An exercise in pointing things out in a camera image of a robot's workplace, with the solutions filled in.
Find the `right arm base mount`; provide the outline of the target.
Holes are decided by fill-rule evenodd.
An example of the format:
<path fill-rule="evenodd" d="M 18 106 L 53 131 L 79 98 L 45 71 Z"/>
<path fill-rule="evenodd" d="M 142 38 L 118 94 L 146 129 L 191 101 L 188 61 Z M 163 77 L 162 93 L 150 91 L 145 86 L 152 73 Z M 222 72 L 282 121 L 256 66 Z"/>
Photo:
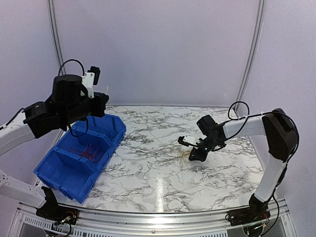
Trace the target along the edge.
<path fill-rule="evenodd" d="M 249 200 L 249 207 L 230 210 L 226 214 L 225 219 L 230 222 L 231 226 L 237 226 L 270 218 L 271 214 L 268 210 L 268 203 L 271 198 L 261 202 L 253 194 Z"/>

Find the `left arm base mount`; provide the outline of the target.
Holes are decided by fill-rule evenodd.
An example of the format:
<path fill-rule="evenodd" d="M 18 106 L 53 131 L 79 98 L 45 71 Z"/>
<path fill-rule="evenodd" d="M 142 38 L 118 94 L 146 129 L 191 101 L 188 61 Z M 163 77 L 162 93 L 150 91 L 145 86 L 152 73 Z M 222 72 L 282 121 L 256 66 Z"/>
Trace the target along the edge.
<path fill-rule="evenodd" d="M 55 194 L 50 188 L 42 186 L 45 203 L 40 208 L 36 208 L 36 215 L 57 224 L 69 223 L 75 225 L 79 211 L 75 208 L 65 207 L 58 204 Z"/>

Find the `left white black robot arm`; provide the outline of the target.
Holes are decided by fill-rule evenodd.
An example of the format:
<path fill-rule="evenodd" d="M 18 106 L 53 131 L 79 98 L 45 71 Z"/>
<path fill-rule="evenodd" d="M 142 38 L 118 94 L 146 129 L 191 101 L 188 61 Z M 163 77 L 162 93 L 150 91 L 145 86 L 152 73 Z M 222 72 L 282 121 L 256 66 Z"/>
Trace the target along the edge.
<path fill-rule="evenodd" d="M 103 117 L 109 96 L 94 91 L 100 73 L 100 68 L 92 66 L 80 76 L 58 74 L 44 102 L 21 108 L 0 127 L 1 155 L 53 130 L 71 131 L 73 123 L 87 121 L 88 116 Z"/>

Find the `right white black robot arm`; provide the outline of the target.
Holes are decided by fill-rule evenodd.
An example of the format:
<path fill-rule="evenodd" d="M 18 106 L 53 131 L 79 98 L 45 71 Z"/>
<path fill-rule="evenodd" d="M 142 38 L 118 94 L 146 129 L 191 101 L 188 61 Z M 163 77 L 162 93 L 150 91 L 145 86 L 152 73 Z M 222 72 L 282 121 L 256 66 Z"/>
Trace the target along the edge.
<path fill-rule="evenodd" d="M 256 115 L 229 118 L 222 123 L 206 115 L 198 120 L 197 125 L 204 138 L 182 136 L 178 139 L 178 143 L 192 147 L 190 161 L 204 162 L 209 152 L 224 148 L 226 142 L 234 138 L 266 137 L 268 164 L 244 214 L 249 221 L 257 220 L 283 181 L 289 161 L 298 150 L 300 137 L 295 122 L 281 108 L 277 108 Z"/>

